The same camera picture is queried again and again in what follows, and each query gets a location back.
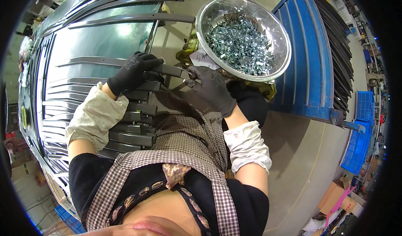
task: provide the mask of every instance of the hand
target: hand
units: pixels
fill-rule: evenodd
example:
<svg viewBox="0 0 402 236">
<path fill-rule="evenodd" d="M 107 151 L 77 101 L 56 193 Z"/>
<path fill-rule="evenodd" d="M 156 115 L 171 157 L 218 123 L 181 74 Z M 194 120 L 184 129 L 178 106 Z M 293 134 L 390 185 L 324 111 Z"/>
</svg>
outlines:
<svg viewBox="0 0 402 236">
<path fill-rule="evenodd" d="M 123 90 L 134 90 L 146 80 L 160 81 L 161 76 L 158 73 L 148 70 L 162 63 L 163 59 L 156 58 L 153 54 L 137 51 L 128 58 L 116 75 L 107 80 L 107 84 L 113 94 L 119 96 Z"/>
<path fill-rule="evenodd" d="M 184 81 L 184 83 L 202 99 L 218 109 L 224 118 L 229 117 L 236 106 L 236 100 L 231 97 L 226 88 L 223 76 L 205 66 L 190 66 L 188 69 L 196 74 L 201 80 L 201 84 L 194 80 L 194 75 L 190 75 L 191 79 Z"/>
</svg>

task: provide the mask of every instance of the pink strap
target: pink strap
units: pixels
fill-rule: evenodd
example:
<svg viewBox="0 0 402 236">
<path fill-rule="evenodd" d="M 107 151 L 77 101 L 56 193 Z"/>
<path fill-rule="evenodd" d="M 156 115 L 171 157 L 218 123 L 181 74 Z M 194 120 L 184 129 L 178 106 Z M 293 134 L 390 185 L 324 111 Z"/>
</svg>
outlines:
<svg viewBox="0 0 402 236">
<path fill-rule="evenodd" d="M 342 193 L 342 195 L 339 197 L 338 201 L 335 203 L 334 207 L 332 207 L 332 209 L 331 209 L 330 212 L 328 213 L 327 219 L 326 219 L 326 221 L 325 221 L 325 227 L 328 226 L 328 223 L 329 223 L 329 216 L 330 216 L 332 213 L 336 212 L 336 211 L 339 209 L 339 207 L 342 205 L 343 200 L 346 198 L 347 195 L 349 195 L 349 193 L 351 193 L 351 192 L 356 188 L 356 186 L 357 186 L 357 185 L 355 185 L 355 186 L 350 190 L 350 185 L 349 185 L 348 188 L 346 188 L 346 189 L 344 190 L 344 192 Z"/>
</svg>

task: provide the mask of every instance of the metal bowl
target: metal bowl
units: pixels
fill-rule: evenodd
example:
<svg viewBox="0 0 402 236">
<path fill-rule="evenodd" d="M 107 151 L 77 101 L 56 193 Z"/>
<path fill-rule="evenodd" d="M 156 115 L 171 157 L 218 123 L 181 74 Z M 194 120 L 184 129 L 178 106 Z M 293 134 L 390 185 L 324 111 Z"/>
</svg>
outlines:
<svg viewBox="0 0 402 236">
<path fill-rule="evenodd" d="M 245 14 L 257 23 L 257 30 L 265 30 L 267 39 L 271 41 L 270 51 L 275 56 L 272 61 L 273 73 L 266 76 L 251 76 L 244 74 L 218 58 L 208 46 L 205 35 L 218 23 L 224 21 L 224 16 L 231 13 Z M 212 60 L 225 71 L 234 76 L 252 82 L 268 82 L 282 75 L 289 66 L 291 45 L 289 36 L 279 20 L 268 9 L 253 0 L 211 0 L 200 8 L 195 20 L 195 30 L 201 47 Z"/>
</svg>

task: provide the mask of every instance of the blue plastic basket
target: blue plastic basket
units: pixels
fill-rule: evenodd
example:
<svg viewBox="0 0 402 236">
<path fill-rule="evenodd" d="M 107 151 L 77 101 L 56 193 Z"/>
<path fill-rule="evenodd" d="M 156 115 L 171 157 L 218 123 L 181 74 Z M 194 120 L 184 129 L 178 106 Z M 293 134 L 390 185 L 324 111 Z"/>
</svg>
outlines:
<svg viewBox="0 0 402 236">
<path fill-rule="evenodd" d="M 374 125 L 374 96 L 371 91 L 357 92 L 356 119 Z"/>
<path fill-rule="evenodd" d="M 80 221 L 76 220 L 71 214 L 69 214 L 66 209 L 61 205 L 55 208 L 57 214 L 63 220 L 63 222 L 70 228 L 74 233 L 81 234 L 85 233 L 85 229 L 82 227 Z"/>
<path fill-rule="evenodd" d="M 365 126 L 366 131 L 364 134 L 361 134 L 356 130 L 352 131 L 352 136 L 350 137 L 345 157 L 340 166 L 354 174 L 359 174 L 360 168 L 366 157 L 367 149 L 369 148 L 371 133 L 373 130 L 367 122 L 355 120 L 354 123 Z"/>
</svg>

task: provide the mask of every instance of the white sleeve cover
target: white sleeve cover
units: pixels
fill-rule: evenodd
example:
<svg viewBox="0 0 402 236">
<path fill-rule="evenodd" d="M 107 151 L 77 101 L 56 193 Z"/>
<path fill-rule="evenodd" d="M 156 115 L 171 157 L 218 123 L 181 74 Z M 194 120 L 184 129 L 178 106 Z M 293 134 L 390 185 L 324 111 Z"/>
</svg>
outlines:
<svg viewBox="0 0 402 236">
<path fill-rule="evenodd" d="M 98 152 L 108 143 L 109 129 L 123 118 L 128 99 L 121 95 L 115 101 L 101 88 L 102 83 L 99 82 L 77 107 L 73 119 L 66 127 L 67 144 L 76 139 L 86 139 L 94 144 Z"/>
<path fill-rule="evenodd" d="M 230 150 L 233 173 L 245 164 L 256 163 L 269 174 L 268 170 L 271 168 L 272 161 L 269 158 L 268 146 L 261 138 L 258 125 L 257 121 L 251 121 L 224 132 L 224 138 Z"/>
</svg>

